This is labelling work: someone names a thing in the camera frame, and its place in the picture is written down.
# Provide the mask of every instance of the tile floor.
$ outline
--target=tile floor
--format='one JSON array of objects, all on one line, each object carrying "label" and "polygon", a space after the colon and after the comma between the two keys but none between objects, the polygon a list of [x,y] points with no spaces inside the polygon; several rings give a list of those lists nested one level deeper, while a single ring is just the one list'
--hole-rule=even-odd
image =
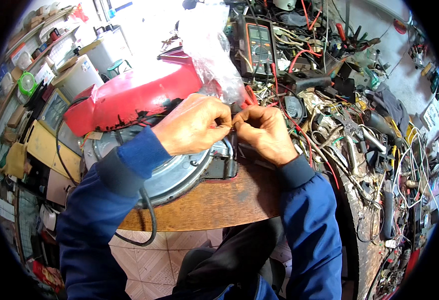
[{"label": "tile floor", "polygon": [[[151,234],[123,229],[118,229],[117,232],[138,242],[146,241]],[[213,247],[218,247],[223,240],[222,229],[158,232],[155,240],[146,247],[135,246],[113,236],[109,246],[111,254],[128,277],[126,292],[131,299],[152,300],[171,295],[186,253],[207,240],[211,240]],[[281,261],[286,267],[284,291],[291,273],[291,251],[288,244],[280,243],[271,257]]]}]

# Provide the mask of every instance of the yellow cabinet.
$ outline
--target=yellow cabinet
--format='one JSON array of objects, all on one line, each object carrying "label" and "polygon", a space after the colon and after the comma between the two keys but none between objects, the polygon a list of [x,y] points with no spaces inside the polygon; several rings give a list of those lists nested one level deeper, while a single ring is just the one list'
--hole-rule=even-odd
[{"label": "yellow cabinet", "polygon": [[[49,168],[55,170],[61,175],[68,177],[65,168],[61,165],[58,154],[56,153],[56,139],[55,137],[38,123],[33,121],[31,127],[26,134],[26,150],[32,156],[37,158],[40,162],[47,165]],[[59,142],[61,159],[64,165],[71,173],[72,178],[77,183],[79,182],[79,161],[81,157],[66,147],[62,142]]]}]

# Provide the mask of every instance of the person's left hand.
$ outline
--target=person's left hand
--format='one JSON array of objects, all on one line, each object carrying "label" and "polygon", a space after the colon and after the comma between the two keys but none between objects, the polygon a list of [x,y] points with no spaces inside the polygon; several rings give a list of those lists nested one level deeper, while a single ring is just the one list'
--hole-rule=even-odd
[{"label": "person's left hand", "polygon": [[174,156],[210,149],[231,127],[228,105],[216,97],[192,93],[151,130],[169,155]]}]

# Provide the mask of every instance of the hand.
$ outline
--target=hand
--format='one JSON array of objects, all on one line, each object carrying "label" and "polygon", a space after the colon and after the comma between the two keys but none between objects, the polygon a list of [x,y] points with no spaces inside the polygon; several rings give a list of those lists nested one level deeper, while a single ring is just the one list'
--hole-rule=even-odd
[{"label": "hand", "polygon": [[218,98],[192,93],[151,130],[169,155],[174,156],[210,149],[231,127],[228,105]]},{"label": "hand", "polygon": [[[258,123],[255,128],[246,123]],[[238,137],[256,148],[258,153],[277,167],[286,165],[298,154],[288,135],[281,111],[274,107],[251,105],[233,119]]]}]

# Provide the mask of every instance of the digital multimeter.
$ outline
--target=digital multimeter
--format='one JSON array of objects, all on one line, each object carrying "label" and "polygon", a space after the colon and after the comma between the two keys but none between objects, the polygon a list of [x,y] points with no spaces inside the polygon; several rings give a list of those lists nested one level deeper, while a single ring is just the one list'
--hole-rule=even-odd
[{"label": "digital multimeter", "polygon": [[[241,60],[241,75],[250,77],[257,70],[255,75],[266,76],[265,64],[276,64],[276,48],[274,40],[271,39],[270,27],[260,24],[260,22],[268,25],[269,23],[258,20],[258,25],[256,25],[254,19],[247,17],[242,21],[238,24],[239,46],[249,64],[244,59]],[[268,74],[272,76],[271,66],[267,70]]]}]

